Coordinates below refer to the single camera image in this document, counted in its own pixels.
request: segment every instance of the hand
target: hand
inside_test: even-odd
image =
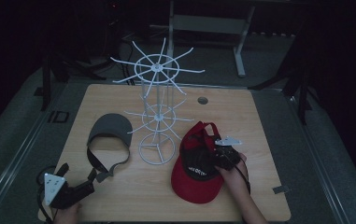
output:
[[[66,209],[56,210],[54,224],[77,224],[78,210],[80,207],[80,203],[75,203]]]
[[[239,153],[239,156],[242,160],[236,165],[236,167],[248,180],[248,170],[247,166],[245,165],[247,157],[242,153]],[[224,170],[220,167],[216,167],[216,169],[219,171],[219,173],[221,173],[221,176],[223,176],[224,178],[224,182],[226,183],[228,189],[232,192],[234,196],[237,196],[237,194],[242,193],[242,191],[249,193],[245,180],[235,168],[231,171]]]
[[[236,165],[236,167],[248,180],[248,170],[245,164],[247,157],[242,153],[239,153],[239,156],[241,157],[242,161],[240,161]],[[232,169],[231,171],[224,170],[220,167],[216,167],[216,169],[219,171],[219,173],[221,173],[221,176],[223,176],[224,182],[226,183],[237,205],[239,206],[241,215],[246,221],[246,223],[267,223],[262,212],[259,210],[256,203],[250,197],[246,182],[242,178],[241,174],[236,169]]]

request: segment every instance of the cap visor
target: cap visor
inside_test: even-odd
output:
[[[171,176],[172,189],[182,199],[190,203],[209,203],[216,198],[223,178],[217,175],[206,181],[195,180],[184,171],[180,155],[175,162]]]

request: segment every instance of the black strap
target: black strap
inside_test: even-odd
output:
[[[244,178],[244,180],[245,180],[245,184],[247,184],[247,189],[248,189],[248,192],[249,192],[249,194],[250,194],[250,182],[249,182],[249,174],[248,174],[248,167],[247,167],[247,164],[244,162],[244,165],[245,165],[245,169],[247,169],[247,177],[248,178],[245,178],[245,176],[244,175],[242,175],[242,178]]]
[[[128,162],[130,157],[129,147],[132,140],[132,130],[132,125],[129,119],[120,114],[106,114],[99,118],[93,125],[87,142],[87,157],[93,168],[100,172],[96,176],[96,180],[99,183],[104,181],[108,176],[113,176],[114,168],[116,168],[116,166]],[[115,163],[109,170],[96,158],[95,155],[93,155],[90,149],[90,144],[93,139],[100,135],[120,138],[128,150],[126,160]]]

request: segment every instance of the wooden table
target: wooden table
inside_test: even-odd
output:
[[[141,89],[140,86],[89,86],[58,162],[58,167],[65,162],[69,164],[70,170],[65,177],[70,186],[74,187],[86,180],[92,169],[86,155],[86,143],[97,119],[107,113],[120,113],[131,121],[134,129],[143,125],[139,116],[124,112],[143,113]],[[268,220],[288,220],[291,213],[285,195],[275,194],[272,190],[281,184],[251,93],[232,89],[182,89],[187,95],[179,91],[174,94],[176,104],[186,99],[184,104],[176,107],[177,117],[193,121],[177,121],[173,127],[174,132],[183,137],[199,120],[212,121],[217,125],[221,137],[228,135],[243,141],[242,145],[234,148],[248,157],[254,201]],[[208,103],[199,104],[199,97],[206,97]],[[175,137],[177,149],[174,158],[163,165],[151,165],[143,161],[138,153],[138,144],[150,133],[146,128],[135,132],[130,147],[130,160],[116,168],[115,176],[100,184],[94,182],[95,193],[81,202],[81,221],[240,220],[240,214],[226,187],[210,203],[194,204],[180,199],[170,184],[180,141],[169,131],[166,132]],[[97,142],[93,145],[93,151],[102,158],[107,169],[113,162],[111,158],[118,158],[124,151],[110,149],[110,146],[116,148],[119,145],[116,138],[96,138],[94,141]],[[170,146],[165,146],[165,149],[171,151]]]

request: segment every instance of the black cable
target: black cable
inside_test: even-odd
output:
[[[121,57],[120,57],[120,54],[117,55],[116,57],[117,57],[117,60],[122,61],[122,59],[121,59]],[[128,78],[127,74],[125,74],[124,64],[123,64],[123,63],[120,63],[120,65],[121,65],[120,70],[122,70],[122,76],[123,76],[124,78]]]
[[[234,168],[239,172],[239,174],[241,175],[241,177],[244,179],[245,184],[247,185],[248,192],[249,192],[249,194],[250,194],[250,182],[249,182],[249,173],[248,173],[247,164],[244,162],[244,160],[242,160],[242,158],[239,158],[240,160],[242,160],[242,161],[244,162],[245,168],[247,169],[247,176],[248,176],[248,178],[246,178],[246,177],[244,176],[244,174],[242,174],[241,170],[239,170],[239,168],[236,167],[236,164],[233,163],[233,162],[230,160],[230,158],[224,153],[223,150],[221,151],[221,153],[222,153],[223,156],[227,159],[227,161],[230,162],[230,163],[234,166]]]
[[[56,218],[56,215],[58,214],[58,211],[59,211],[59,209],[56,209],[56,211],[55,211],[55,214],[54,214],[54,216],[53,216],[53,220],[55,220],[55,218]]]
[[[40,208],[41,213],[43,213],[44,217],[46,218],[46,222],[48,224],[52,224],[53,221],[50,218],[49,214],[47,213],[46,209],[44,209],[43,203],[41,202],[41,194],[43,193],[43,191],[44,191],[44,185],[42,185],[37,191],[37,204],[38,207]]]
[[[95,65],[91,65],[88,68],[91,71],[96,72],[97,70],[104,69],[104,68],[107,68],[107,67],[109,67],[108,69],[112,68],[114,66],[113,63],[114,62],[109,57],[106,57],[104,62],[99,63],[99,64],[95,64]]]
[[[128,41],[126,40],[121,40],[122,44],[125,44],[125,45],[128,45],[130,47],[130,53],[129,53],[129,56],[128,56],[128,59],[126,60],[127,62],[129,62],[131,60],[131,57],[132,57],[132,54],[134,53],[134,48],[132,47],[131,43],[129,43]],[[129,73],[129,70],[128,70],[128,64],[122,64],[122,72],[126,75],[126,77],[130,77],[130,73]],[[132,79],[128,79],[127,81],[129,81],[128,85],[131,84],[131,86],[134,86],[135,83]]]

